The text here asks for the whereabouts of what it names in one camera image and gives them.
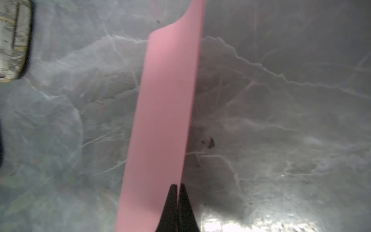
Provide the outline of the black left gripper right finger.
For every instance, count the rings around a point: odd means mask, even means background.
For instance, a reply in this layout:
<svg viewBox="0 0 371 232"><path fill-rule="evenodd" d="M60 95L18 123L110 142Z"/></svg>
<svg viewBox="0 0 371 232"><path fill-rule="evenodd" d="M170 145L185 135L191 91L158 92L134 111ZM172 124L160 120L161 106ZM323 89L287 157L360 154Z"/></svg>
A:
<svg viewBox="0 0 371 232"><path fill-rule="evenodd" d="M178 232L200 232L184 184L181 184L179 193Z"/></svg>

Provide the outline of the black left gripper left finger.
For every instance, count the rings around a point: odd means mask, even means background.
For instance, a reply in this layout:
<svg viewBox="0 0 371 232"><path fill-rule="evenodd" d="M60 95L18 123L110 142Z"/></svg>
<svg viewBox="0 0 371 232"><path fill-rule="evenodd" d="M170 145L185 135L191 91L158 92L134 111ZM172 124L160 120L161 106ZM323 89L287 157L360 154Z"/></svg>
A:
<svg viewBox="0 0 371 232"><path fill-rule="evenodd" d="M169 188L167 199L155 232L176 232L177 230L177 198L178 189L176 184Z"/></svg>

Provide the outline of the pink rectangular paper sheet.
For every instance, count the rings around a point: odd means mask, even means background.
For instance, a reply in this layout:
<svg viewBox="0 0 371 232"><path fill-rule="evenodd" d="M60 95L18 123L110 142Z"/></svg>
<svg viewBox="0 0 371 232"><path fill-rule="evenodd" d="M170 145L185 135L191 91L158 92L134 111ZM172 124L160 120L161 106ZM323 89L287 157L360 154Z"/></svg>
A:
<svg viewBox="0 0 371 232"><path fill-rule="evenodd" d="M172 184L178 198L203 34L205 1L150 34L115 230L155 232Z"/></svg>

